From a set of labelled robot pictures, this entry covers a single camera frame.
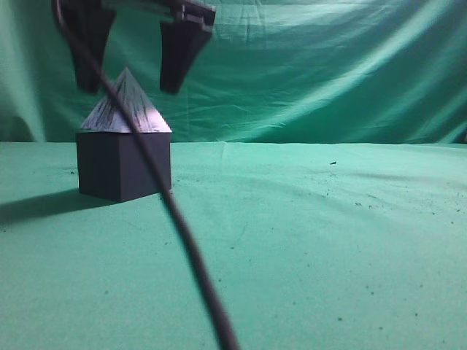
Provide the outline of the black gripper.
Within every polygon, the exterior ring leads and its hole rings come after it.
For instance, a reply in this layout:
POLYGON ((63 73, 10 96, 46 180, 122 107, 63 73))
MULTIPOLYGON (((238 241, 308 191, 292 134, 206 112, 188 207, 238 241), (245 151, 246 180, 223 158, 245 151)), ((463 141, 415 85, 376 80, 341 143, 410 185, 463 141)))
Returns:
MULTIPOLYGON (((102 1, 103 5, 62 5, 69 30, 101 69, 109 32, 115 21, 114 9, 132 8, 152 12, 174 22, 161 23, 160 89, 178 94, 196 57, 211 39, 216 8, 200 1, 102 1), (199 23, 182 22, 195 20, 199 23)), ((97 94, 98 75, 76 50, 71 49, 75 80, 79 90, 97 94)))

